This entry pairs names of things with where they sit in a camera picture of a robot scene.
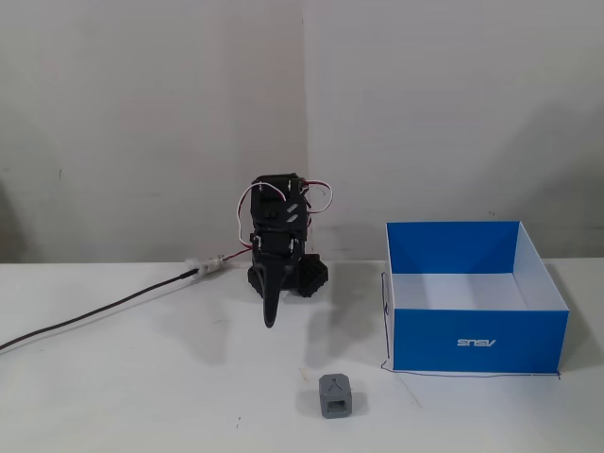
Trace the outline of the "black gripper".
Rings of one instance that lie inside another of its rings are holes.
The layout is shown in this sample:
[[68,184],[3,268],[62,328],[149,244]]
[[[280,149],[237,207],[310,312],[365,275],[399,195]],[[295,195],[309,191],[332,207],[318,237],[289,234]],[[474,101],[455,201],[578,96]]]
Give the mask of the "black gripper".
[[303,256],[303,243],[288,232],[264,231],[253,240],[253,268],[263,284],[263,319],[272,328],[282,285],[294,279]]

